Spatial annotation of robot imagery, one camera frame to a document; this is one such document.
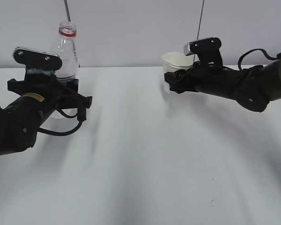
wire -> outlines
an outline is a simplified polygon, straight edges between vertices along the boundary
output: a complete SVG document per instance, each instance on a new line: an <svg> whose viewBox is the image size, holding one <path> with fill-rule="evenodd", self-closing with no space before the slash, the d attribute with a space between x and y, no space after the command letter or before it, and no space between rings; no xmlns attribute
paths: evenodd
<svg viewBox="0 0 281 225"><path fill-rule="evenodd" d="M68 119L75 118L75 117L78 115L78 113L76 113L74 116L70 116L70 115L66 114L62 109L57 109L57 111L58 111L62 116L66 117L66 118L68 118Z"/></svg>
<svg viewBox="0 0 281 225"><path fill-rule="evenodd" d="M264 56L265 56L268 60L278 60L278 58L274 58L274 57L269 56L269 55L267 54L266 50L264 50L264 49L262 49L262 48L252 49L252 50L246 52L245 54L243 54L243 55L239 58L238 63L237 63L238 69L239 69L239 70L243 70L243 69L242 69L242 61L243 61L244 57L246 57L248 54L250 54L250 53L252 53L252 52L254 52L254 51L262 51L262 53L264 54Z"/></svg>
<svg viewBox="0 0 281 225"><path fill-rule="evenodd" d="M201 22L202 22L202 17L203 17L204 3L205 3L205 0L203 0L203 2L202 2L201 15L200 15L200 21L199 21L199 27L198 27L198 33L197 33L197 40L199 39L199 34L200 34L200 30L201 30Z"/></svg>
<svg viewBox="0 0 281 225"><path fill-rule="evenodd" d="M56 102L60 101L61 99L65 99L65 98L72 98L74 100L76 100L77 102L77 114L75 115L75 117L78 115L79 112L81 112L83 110L83 105L82 105L82 101L75 95L60 95L60 96L57 96L56 98L54 98L48 105L51 106L51 105L55 105ZM69 117L72 117L72 116L69 116L67 114L65 114L62 110L62 115L69 118ZM51 131L51 130L47 130L47 129L43 129L43 128L36 128L36 131L37 132L40 132L40 133L43 133L43 134L47 134L47 135L52 135L52 136L68 136L68 135L71 135L73 133L75 133L82 125L83 121L79 121L79 123L77 124L76 127L74 127L72 130L70 131L66 131L66 132L57 132L57 131Z"/></svg>
<svg viewBox="0 0 281 225"><path fill-rule="evenodd" d="M82 126L82 123L83 123L82 121L79 121L79 123L77 124L77 126L75 128L73 128L70 131L66 131L66 132L56 132L56 131L46 130L46 129L43 129L40 127L37 129L37 131L40 133L43 133L46 135L52 135L52 136L59 136L59 137L68 136L68 135L75 133L77 130L79 130L79 128Z"/></svg>
<svg viewBox="0 0 281 225"><path fill-rule="evenodd" d="M69 10L69 5L67 3L67 0L64 0L65 8L66 8L66 14L67 14L67 20L71 22L71 17L70 17L70 10Z"/></svg>

clear plastic bottle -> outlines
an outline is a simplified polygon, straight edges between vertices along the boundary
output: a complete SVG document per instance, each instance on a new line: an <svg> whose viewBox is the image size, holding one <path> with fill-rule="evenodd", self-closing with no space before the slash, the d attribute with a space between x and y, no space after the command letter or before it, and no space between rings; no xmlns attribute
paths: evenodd
<svg viewBox="0 0 281 225"><path fill-rule="evenodd" d="M59 25L59 37L53 42L51 52L60 56L62 67L55 72L58 80L66 83L75 78L78 70L78 60L75 48L75 37L77 34L76 25L72 22L62 21ZM71 115L71 109L64 110ZM55 119L64 118L58 111L52 114Z"/></svg>

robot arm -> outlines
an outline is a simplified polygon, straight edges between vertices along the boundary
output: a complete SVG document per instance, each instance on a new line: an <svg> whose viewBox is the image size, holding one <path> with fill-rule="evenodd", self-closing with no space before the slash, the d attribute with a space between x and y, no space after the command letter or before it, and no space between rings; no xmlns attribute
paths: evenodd
<svg viewBox="0 0 281 225"><path fill-rule="evenodd" d="M54 75L61 68L59 56L28 48L16 48L14 59L26 66L23 81L8 81L8 90L20 97L5 109L0 108L0 155L21 152L32 148L37 133L66 136L76 132L86 120L86 109L92 97L77 93L78 80L60 83ZM58 110L77 108L78 125L68 132L54 132L40 128L49 116Z"/></svg>
<svg viewBox="0 0 281 225"><path fill-rule="evenodd" d="M170 90L176 93L202 92L232 99L254 112L263 112L270 101L281 98L281 53L273 58L263 49L251 50L240 58L240 70L233 70L222 64L221 45L221 41L214 37L187 44L185 55L197 54L199 61L187 71L165 73L164 79ZM261 50L275 62L266 67L241 69L242 59L256 50Z"/></svg>

table surface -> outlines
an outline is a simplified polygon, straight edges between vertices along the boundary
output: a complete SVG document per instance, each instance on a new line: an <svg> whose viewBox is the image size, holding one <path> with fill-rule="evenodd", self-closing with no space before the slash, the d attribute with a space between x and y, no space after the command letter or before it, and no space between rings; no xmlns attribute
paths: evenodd
<svg viewBox="0 0 281 225"><path fill-rule="evenodd" d="M0 105L16 94L0 69ZM75 134L0 156L0 225L281 224L281 100L264 113L164 91L161 67L80 68ZM65 131L76 120L49 119Z"/></svg>

paper cup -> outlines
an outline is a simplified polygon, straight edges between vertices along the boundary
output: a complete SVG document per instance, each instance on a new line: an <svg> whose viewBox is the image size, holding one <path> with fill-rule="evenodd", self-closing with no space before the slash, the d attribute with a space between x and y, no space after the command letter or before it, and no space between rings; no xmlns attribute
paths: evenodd
<svg viewBox="0 0 281 225"><path fill-rule="evenodd" d="M177 70L188 70L192 66L192 59L179 52L168 52L162 55L163 59L163 74L175 72ZM170 86L164 82L164 89L170 92Z"/></svg>

